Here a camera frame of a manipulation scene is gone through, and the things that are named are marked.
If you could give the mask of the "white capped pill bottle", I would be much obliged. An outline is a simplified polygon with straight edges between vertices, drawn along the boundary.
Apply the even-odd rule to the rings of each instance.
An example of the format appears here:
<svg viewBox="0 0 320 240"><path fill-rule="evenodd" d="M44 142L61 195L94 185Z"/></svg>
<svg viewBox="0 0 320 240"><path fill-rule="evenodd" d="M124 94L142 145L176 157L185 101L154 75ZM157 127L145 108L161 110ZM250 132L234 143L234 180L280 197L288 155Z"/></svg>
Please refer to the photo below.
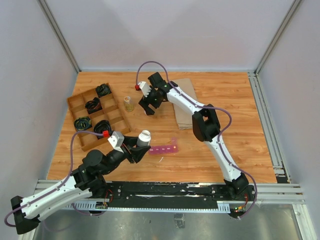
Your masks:
<svg viewBox="0 0 320 240"><path fill-rule="evenodd" d="M143 130L139 135L137 139L136 145L138 147L145 147L149 146L151 142L151 133L148 130Z"/></svg>

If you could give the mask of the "pink weekly pill organizer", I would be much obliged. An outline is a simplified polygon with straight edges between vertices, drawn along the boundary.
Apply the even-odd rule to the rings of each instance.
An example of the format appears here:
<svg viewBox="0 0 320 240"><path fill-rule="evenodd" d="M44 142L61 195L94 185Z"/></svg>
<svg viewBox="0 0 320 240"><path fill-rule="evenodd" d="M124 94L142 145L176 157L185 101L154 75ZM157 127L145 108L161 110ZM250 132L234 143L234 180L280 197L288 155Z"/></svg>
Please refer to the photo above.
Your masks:
<svg viewBox="0 0 320 240"><path fill-rule="evenodd" d="M170 141L170 144L167 145L157 145L152 146L148 151L149 155L164 155L164 154L173 154L179 151L178 148L178 139L173 137Z"/></svg>

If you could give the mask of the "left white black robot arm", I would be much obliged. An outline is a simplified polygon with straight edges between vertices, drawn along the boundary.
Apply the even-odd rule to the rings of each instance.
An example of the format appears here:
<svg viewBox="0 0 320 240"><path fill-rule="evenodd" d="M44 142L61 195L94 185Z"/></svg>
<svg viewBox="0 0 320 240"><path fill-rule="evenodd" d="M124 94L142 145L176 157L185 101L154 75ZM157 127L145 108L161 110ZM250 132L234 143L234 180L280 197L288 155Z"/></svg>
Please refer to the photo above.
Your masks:
<svg viewBox="0 0 320 240"><path fill-rule="evenodd" d="M63 207L84 198L101 198L107 193L105 175L114 171L124 160L138 163L151 148L150 137L122 135L119 131L107 134L112 150L103 154L94 149L83 158L82 164L70 169L58 183L28 197L15 196L10 202L14 218L12 227L23 235L37 228L40 222Z"/></svg>

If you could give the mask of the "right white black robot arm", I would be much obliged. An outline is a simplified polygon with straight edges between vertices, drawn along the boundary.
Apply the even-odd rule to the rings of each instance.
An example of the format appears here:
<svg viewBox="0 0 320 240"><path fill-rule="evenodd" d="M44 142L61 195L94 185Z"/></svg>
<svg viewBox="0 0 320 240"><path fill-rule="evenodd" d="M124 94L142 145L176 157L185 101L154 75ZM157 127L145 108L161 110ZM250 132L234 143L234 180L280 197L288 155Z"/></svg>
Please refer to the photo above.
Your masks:
<svg viewBox="0 0 320 240"><path fill-rule="evenodd" d="M216 113L217 108L211 104L204 105L187 95L175 82L166 82L156 72L148 77L149 82L140 81L135 84L135 89L141 91L143 97L139 105L144 109L146 115L154 115L154 109L168 101L192 119L192 131L200 142L210 149L218 162L226 184L227 196L232 200L240 199L249 181L245 173L240 170L229 153L221 131L221 125Z"/></svg>

